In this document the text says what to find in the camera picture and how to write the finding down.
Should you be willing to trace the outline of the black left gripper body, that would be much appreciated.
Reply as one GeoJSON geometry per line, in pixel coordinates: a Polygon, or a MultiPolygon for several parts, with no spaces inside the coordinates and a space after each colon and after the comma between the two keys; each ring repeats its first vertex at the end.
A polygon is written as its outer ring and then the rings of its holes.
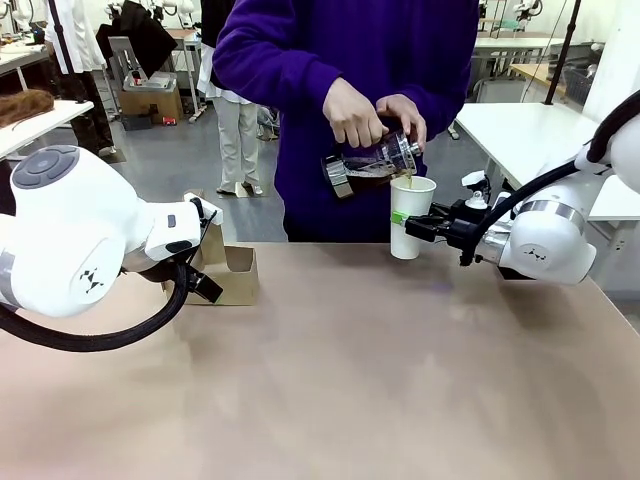
{"type": "Polygon", "coordinates": [[[189,272],[188,287],[190,294],[195,294],[210,304],[215,304],[223,294],[223,288],[218,283],[198,270],[189,272]]]}

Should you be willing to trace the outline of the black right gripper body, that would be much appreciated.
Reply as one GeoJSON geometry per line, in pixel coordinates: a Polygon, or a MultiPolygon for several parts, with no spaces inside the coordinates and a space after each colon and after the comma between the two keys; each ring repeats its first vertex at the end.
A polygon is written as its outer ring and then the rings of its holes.
{"type": "Polygon", "coordinates": [[[464,201],[457,200],[450,205],[450,215],[442,217],[443,223],[438,237],[442,237],[448,246],[461,251],[461,266],[470,266],[475,261],[478,245],[478,240],[473,240],[473,233],[491,210],[486,213],[476,212],[466,207],[464,201]]]}

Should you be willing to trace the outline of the white paper cup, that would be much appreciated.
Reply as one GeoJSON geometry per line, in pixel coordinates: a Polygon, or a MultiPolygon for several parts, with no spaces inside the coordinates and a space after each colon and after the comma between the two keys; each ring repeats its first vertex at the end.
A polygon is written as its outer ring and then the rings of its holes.
{"type": "Polygon", "coordinates": [[[399,176],[391,187],[391,254],[400,260],[414,260],[420,253],[420,240],[405,232],[404,221],[429,213],[435,181],[420,176],[399,176]]]}

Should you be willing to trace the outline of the brown cardboard cup carrier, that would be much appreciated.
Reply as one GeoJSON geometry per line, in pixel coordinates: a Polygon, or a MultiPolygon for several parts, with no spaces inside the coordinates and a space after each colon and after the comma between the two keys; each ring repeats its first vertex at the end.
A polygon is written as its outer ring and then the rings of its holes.
{"type": "Polygon", "coordinates": [[[154,234],[147,245],[157,246],[163,256],[157,267],[166,295],[176,289],[176,281],[169,276],[171,263],[198,270],[212,278],[223,288],[215,304],[210,304],[189,293],[188,305],[251,306],[259,291],[256,251],[251,247],[232,246],[225,242],[222,226],[210,225],[201,233],[196,206],[184,199],[178,202],[158,203],[154,206],[154,234]]]}

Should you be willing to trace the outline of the glass french press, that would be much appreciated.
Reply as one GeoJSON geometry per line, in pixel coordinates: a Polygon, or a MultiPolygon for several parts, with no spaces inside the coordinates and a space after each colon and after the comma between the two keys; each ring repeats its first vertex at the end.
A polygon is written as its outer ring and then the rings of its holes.
{"type": "Polygon", "coordinates": [[[321,160],[324,176],[338,199],[349,198],[360,190],[389,183],[402,175],[417,173],[420,145],[403,130],[387,134],[361,156],[345,156],[336,145],[321,160]]]}

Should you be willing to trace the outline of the person left forearm purple sleeve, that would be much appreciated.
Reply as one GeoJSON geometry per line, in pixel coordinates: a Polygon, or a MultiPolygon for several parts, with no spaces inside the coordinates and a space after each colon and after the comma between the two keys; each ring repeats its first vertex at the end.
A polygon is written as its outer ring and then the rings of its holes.
{"type": "Polygon", "coordinates": [[[461,110],[470,79],[474,41],[446,44],[420,64],[416,78],[404,88],[429,128],[442,131],[461,110]]]}

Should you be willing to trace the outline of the person right forearm purple sleeve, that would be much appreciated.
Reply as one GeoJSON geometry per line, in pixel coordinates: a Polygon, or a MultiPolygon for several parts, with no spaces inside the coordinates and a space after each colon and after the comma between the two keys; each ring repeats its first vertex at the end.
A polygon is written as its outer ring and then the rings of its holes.
{"type": "Polygon", "coordinates": [[[341,72],[292,47],[297,27],[291,17],[231,15],[213,55],[217,77],[254,103],[281,110],[299,104],[321,108],[341,72]]]}

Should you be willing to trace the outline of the person right hand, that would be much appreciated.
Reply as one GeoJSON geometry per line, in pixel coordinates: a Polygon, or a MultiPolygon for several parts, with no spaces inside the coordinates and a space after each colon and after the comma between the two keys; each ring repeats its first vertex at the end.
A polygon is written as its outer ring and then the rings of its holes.
{"type": "Polygon", "coordinates": [[[388,133],[371,102],[343,78],[329,87],[322,111],[340,144],[368,148],[388,133]]]}

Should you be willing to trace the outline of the bystander in beige trousers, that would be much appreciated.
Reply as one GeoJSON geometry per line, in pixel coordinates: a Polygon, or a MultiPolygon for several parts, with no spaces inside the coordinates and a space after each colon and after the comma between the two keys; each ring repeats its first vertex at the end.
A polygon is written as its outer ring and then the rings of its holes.
{"type": "Polygon", "coordinates": [[[213,103],[219,132],[222,161],[220,195],[234,196],[236,184],[251,196],[263,190],[257,170],[259,146],[257,139],[256,104],[244,99],[225,86],[217,77],[213,54],[218,36],[226,24],[235,0],[199,0],[201,7],[201,65],[197,88],[213,103]]]}

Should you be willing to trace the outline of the grey background workbench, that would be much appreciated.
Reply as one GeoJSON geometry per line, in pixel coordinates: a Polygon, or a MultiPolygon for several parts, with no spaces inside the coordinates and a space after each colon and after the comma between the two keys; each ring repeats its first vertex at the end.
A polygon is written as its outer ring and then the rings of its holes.
{"type": "Polygon", "coordinates": [[[507,32],[490,36],[479,33],[472,63],[467,101],[470,103],[517,103],[524,98],[532,80],[515,71],[532,67],[538,73],[550,51],[563,40],[544,34],[507,32]]]}

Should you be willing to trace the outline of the grey case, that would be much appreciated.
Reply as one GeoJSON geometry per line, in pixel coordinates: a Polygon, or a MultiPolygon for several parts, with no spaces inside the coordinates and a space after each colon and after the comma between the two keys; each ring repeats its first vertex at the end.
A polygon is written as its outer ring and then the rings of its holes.
{"type": "Polygon", "coordinates": [[[123,90],[127,92],[172,92],[177,86],[177,76],[172,72],[155,72],[150,77],[141,70],[132,70],[124,78],[123,90]]]}

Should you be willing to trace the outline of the small white table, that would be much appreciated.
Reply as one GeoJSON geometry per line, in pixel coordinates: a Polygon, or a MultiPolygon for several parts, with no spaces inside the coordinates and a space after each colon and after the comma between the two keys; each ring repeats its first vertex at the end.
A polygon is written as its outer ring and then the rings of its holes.
{"type": "Polygon", "coordinates": [[[16,153],[46,133],[69,123],[93,108],[94,104],[90,101],[78,103],[70,100],[55,100],[51,111],[0,128],[0,159],[16,153]]]}

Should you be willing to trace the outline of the brown furry object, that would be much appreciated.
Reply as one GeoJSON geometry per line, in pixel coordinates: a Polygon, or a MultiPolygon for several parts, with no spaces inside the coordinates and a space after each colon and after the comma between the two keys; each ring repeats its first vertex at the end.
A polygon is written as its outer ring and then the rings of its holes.
{"type": "Polygon", "coordinates": [[[27,89],[0,96],[0,128],[47,113],[54,108],[54,97],[47,91],[27,89]]]}

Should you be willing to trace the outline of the black hanging cloth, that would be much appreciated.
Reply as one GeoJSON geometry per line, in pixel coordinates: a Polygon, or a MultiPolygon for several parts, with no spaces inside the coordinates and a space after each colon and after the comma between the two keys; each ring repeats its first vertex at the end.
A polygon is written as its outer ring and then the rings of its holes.
{"type": "Polygon", "coordinates": [[[108,38],[116,36],[129,39],[147,77],[159,71],[177,47],[177,42],[161,24],[140,3],[131,0],[125,0],[120,15],[110,25],[102,24],[96,33],[96,40],[106,60],[113,57],[108,38]]]}

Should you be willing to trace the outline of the bystander in white coat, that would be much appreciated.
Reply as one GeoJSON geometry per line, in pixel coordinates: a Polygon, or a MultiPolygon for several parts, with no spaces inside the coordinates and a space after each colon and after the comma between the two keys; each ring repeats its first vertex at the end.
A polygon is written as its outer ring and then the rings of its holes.
{"type": "Polygon", "coordinates": [[[106,65],[83,0],[53,0],[46,9],[45,45],[54,81],[64,100],[91,102],[93,108],[71,120],[78,145],[105,157],[116,152],[93,72],[106,65]]]}

